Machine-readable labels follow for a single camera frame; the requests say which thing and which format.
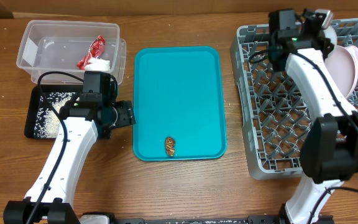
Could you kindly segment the white napkin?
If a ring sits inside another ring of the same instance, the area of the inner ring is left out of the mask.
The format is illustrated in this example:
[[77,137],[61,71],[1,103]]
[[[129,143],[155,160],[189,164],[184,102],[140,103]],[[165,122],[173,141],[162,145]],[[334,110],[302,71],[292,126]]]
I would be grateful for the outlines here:
[[110,61],[100,58],[91,57],[85,65],[86,71],[100,71],[107,72],[110,70]]

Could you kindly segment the grey bowl with rice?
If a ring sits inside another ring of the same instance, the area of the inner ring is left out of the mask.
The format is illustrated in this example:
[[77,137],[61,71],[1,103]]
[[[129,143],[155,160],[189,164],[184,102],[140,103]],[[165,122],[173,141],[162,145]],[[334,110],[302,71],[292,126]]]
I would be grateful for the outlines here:
[[325,38],[330,39],[330,42],[334,46],[337,46],[337,34],[332,26],[329,26],[327,29],[323,30],[323,33]]

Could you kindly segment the red snack wrapper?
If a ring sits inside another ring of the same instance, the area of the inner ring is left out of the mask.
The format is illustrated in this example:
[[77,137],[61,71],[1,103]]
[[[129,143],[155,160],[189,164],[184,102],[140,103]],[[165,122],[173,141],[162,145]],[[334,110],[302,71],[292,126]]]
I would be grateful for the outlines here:
[[98,35],[88,49],[88,53],[76,64],[76,66],[84,70],[87,65],[94,63],[99,56],[102,55],[106,47],[106,41],[102,35]]

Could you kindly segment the pink round plate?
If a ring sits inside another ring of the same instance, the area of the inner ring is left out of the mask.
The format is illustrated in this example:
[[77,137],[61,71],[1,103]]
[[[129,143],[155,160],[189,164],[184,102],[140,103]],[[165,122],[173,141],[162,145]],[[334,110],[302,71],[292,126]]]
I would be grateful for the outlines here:
[[324,64],[342,95],[345,98],[350,97],[356,86],[357,78],[351,53],[345,47],[335,46],[325,59]]

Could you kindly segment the brown food scrap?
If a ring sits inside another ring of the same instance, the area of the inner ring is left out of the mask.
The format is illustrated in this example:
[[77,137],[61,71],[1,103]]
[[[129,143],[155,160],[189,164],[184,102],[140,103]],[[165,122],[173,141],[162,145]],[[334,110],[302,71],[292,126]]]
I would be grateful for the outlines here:
[[176,142],[172,137],[167,137],[165,139],[165,151],[170,157],[175,155],[175,143]]

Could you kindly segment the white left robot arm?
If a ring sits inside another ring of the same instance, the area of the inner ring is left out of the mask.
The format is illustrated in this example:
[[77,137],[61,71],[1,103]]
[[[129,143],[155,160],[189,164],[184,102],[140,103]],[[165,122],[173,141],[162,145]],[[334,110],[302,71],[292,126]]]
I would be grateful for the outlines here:
[[86,157],[98,139],[111,137],[113,129],[132,126],[135,116],[130,101],[117,101],[118,83],[106,72],[86,71],[82,91],[57,111],[43,91],[38,91],[59,120],[58,134],[45,165],[21,201],[8,201],[4,223],[113,223],[111,213],[90,212],[78,217],[73,200]]

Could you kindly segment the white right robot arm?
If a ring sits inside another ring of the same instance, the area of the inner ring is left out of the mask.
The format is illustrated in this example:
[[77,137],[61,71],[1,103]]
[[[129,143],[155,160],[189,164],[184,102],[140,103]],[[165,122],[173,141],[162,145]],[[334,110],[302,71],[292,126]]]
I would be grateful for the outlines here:
[[327,30],[329,10],[281,9],[268,15],[268,60],[300,90],[312,126],[300,151],[301,181],[282,206],[286,223],[332,223],[319,212],[358,173],[358,111],[340,92],[325,61],[337,50]]

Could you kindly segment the grey dishwasher rack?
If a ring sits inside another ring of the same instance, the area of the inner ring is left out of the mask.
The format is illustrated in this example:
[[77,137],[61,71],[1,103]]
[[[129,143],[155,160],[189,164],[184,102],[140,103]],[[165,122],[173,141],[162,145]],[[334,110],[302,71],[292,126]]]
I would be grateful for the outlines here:
[[[338,19],[332,25],[340,46],[358,47],[358,18]],[[248,62],[250,55],[268,46],[268,40],[266,24],[240,26],[230,49],[248,171],[259,180],[300,176],[300,149],[311,129],[295,82],[285,72],[273,72],[268,61]],[[358,110],[358,81],[348,101]]]

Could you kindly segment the spilled white rice pile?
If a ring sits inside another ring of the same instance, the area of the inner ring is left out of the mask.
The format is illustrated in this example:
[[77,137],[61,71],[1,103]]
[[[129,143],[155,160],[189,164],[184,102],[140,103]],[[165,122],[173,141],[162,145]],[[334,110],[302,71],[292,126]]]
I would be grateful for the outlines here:
[[[45,93],[50,104],[59,113],[60,108],[69,101],[74,92],[54,92]],[[36,139],[55,139],[58,134],[60,122],[55,113],[45,104],[44,99],[40,97],[39,107],[36,113],[34,124],[34,138]]]

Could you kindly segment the black plastic tray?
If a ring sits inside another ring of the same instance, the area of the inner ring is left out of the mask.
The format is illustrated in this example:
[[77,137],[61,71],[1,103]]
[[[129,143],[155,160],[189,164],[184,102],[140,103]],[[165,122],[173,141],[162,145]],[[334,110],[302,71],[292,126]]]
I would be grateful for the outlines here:
[[[83,91],[81,85],[41,85],[32,90],[30,97],[30,105],[27,113],[27,120],[25,124],[24,134],[28,138],[34,138],[34,124],[36,113],[39,107],[40,97],[44,99],[45,104],[55,113],[60,126],[56,138],[63,138],[63,127],[67,129],[67,141],[75,138],[82,138],[84,136],[91,136],[94,139],[98,138],[98,130],[94,121],[87,120],[81,114],[85,112],[84,109],[79,108],[79,96]],[[58,113],[50,104],[45,93],[54,92],[74,92],[72,98],[60,108]]]

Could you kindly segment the clear plastic bin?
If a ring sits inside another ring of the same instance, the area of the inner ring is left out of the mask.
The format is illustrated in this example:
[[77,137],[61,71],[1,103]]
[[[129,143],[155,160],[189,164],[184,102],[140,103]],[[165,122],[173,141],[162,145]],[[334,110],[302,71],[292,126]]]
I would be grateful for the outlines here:
[[85,71],[77,63],[99,35],[106,41],[100,58],[110,61],[108,73],[121,84],[126,67],[126,42],[120,37],[119,26],[113,23],[32,20],[24,31],[16,65],[30,74],[33,83],[37,83],[41,74],[51,71],[83,78]]

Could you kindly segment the teal serving tray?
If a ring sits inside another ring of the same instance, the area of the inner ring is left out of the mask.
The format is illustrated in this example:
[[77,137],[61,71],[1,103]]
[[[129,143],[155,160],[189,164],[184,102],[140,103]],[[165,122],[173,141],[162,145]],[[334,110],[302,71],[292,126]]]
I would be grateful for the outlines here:
[[[140,50],[134,64],[134,154],[143,161],[218,159],[227,149],[223,79],[208,46]],[[175,140],[175,155],[165,139]]]

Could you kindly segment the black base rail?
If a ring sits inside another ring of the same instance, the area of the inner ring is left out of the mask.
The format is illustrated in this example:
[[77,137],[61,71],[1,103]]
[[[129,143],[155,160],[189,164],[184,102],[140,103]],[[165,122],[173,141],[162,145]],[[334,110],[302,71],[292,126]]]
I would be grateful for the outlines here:
[[280,224],[286,223],[283,217],[278,215],[251,215],[247,218],[220,218],[220,219],[165,219],[144,220],[142,218],[115,218],[112,213],[93,214],[84,213],[79,218],[81,224]]

